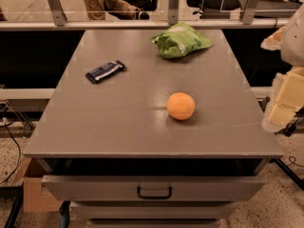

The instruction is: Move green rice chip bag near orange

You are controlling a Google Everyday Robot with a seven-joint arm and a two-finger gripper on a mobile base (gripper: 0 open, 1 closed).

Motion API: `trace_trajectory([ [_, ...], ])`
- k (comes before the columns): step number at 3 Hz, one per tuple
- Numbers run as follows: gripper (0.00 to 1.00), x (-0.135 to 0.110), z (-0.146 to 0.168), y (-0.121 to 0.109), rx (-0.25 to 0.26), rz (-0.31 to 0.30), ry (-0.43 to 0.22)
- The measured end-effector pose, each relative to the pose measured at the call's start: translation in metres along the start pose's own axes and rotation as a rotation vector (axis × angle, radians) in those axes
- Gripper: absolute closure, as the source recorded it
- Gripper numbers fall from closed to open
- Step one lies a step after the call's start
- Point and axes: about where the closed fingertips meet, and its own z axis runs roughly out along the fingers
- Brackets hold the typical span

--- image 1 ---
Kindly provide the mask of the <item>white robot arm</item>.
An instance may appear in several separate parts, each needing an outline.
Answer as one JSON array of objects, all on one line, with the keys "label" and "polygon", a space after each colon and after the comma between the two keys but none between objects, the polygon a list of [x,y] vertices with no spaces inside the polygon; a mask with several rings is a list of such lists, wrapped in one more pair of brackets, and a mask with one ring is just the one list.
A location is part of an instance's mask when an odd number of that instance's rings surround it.
[{"label": "white robot arm", "polygon": [[261,47],[279,50],[281,59],[292,66],[286,74],[275,75],[270,102],[264,112],[263,129],[275,133],[285,128],[304,106],[304,5],[286,26],[267,37]]}]

